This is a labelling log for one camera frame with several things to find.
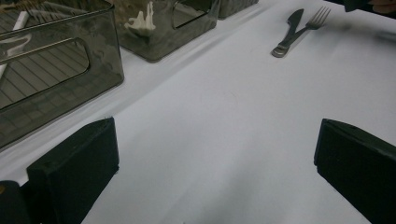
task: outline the clear plastic bin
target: clear plastic bin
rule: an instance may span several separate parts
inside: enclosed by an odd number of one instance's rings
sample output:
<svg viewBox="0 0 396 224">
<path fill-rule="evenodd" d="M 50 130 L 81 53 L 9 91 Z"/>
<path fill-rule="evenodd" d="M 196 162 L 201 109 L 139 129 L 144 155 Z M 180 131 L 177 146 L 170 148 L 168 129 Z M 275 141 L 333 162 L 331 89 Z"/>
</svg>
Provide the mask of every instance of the clear plastic bin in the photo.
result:
<svg viewBox="0 0 396 224">
<path fill-rule="evenodd" d="M 219 0 L 115 0 L 120 45 L 155 63 L 216 27 Z"/>
<path fill-rule="evenodd" d="M 102 0 L 2 2 L 0 67 L 2 151 L 121 84 L 113 5 Z"/>
<path fill-rule="evenodd" d="M 221 0 L 219 19 L 224 20 L 244 8 L 257 4 L 258 2 L 259 0 Z"/>
</svg>

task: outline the finger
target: finger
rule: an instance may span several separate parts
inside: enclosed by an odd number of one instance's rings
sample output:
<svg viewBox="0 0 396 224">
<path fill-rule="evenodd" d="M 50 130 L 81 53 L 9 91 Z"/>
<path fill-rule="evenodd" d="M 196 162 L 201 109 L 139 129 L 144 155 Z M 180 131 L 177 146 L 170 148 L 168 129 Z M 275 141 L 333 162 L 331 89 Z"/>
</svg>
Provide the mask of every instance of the finger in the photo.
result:
<svg viewBox="0 0 396 224">
<path fill-rule="evenodd" d="M 369 4 L 376 6 L 384 6 L 384 5 L 396 4 L 396 0 L 372 0 L 369 2 Z"/>
<path fill-rule="evenodd" d="M 389 14 L 396 11 L 396 4 L 387 6 L 373 6 L 373 11 L 381 14 Z"/>
</svg>

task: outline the knife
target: knife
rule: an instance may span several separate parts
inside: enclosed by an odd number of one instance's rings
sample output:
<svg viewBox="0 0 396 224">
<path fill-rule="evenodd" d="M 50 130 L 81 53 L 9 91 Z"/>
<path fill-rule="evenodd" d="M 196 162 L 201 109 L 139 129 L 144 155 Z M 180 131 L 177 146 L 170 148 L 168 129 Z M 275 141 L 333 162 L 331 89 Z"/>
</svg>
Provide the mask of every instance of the knife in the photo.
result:
<svg viewBox="0 0 396 224">
<path fill-rule="evenodd" d="M 288 24 L 290 25 L 290 28 L 288 30 L 288 33 L 286 34 L 285 38 L 282 40 L 287 40 L 291 38 L 292 35 L 296 33 L 296 29 L 298 24 L 300 23 L 301 17 L 303 16 L 304 9 L 298 9 L 297 11 L 293 12 L 289 18 L 288 18 Z M 278 47 L 274 48 L 271 54 L 274 57 L 277 58 L 283 58 L 285 57 L 286 53 L 288 53 L 289 48 L 287 49 L 279 49 Z"/>
</svg>

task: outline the silver fork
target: silver fork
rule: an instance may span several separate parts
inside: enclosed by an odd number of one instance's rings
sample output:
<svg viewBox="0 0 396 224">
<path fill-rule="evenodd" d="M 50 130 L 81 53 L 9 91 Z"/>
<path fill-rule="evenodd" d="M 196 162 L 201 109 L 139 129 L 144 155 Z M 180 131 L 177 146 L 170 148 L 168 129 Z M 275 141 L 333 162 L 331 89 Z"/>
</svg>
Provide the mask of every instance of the silver fork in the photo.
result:
<svg viewBox="0 0 396 224">
<path fill-rule="evenodd" d="M 285 56 L 286 52 L 289 50 L 290 46 L 294 41 L 296 41 L 304 32 L 308 30 L 317 30 L 322 27 L 323 23 L 326 21 L 327 16 L 330 13 L 330 9 L 327 7 L 321 7 L 317 13 L 309 20 L 305 25 L 305 28 L 301 29 L 289 39 L 280 42 L 276 48 L 272 51 L 272 54 L 276 57 Z"/>
</svg>

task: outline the cutlery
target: cutlery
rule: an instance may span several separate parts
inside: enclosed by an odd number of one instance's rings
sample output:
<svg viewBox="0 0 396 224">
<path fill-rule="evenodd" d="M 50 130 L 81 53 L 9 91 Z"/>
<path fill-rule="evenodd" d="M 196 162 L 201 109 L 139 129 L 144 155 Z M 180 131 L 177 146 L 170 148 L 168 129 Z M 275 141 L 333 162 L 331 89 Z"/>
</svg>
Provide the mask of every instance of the cutlery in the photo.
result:
<svg viewBox="0 0 396 224">
<path fill-rule="evenodd" d="M 282 42 L 280 42 L 277 47 L 273 49 L 272 55 L 277 58 L 284 57 L 286 52 L 289 50 L 291 44 L 294 43 L 294 41 L 296 41 L 303 33 L 308 30 L 319 29 L 325 22 L 330 11 L 331 10 L 327 7 L 321 7 L 318 12 L 311 18 L 311 20 L 309 20 L 309 22 L 305 25 L 305 28 L 301 29 L 290 38 L 284 39 Z"/>
<path fill-rule="evenodd" d="M 290 28 L 288 30 L 288 33 L 286 34 L 285 38 L 282 41 L 285 41 L 289 38 L 291 38 L 292 35 L 296 33 L 296 29 L 298 24 L 300 23 L 301 17 L 303 16 L 304 9 L 298 9 L 295 12 L 293 12 L 289 18 L 288 18 L 288 24 L 290 25 Z M 277 58 L 282 58 L 286 55 L 289 49 L 280 49 L 278 51 L 272 51 L 272 55 Z"/>
</svg>

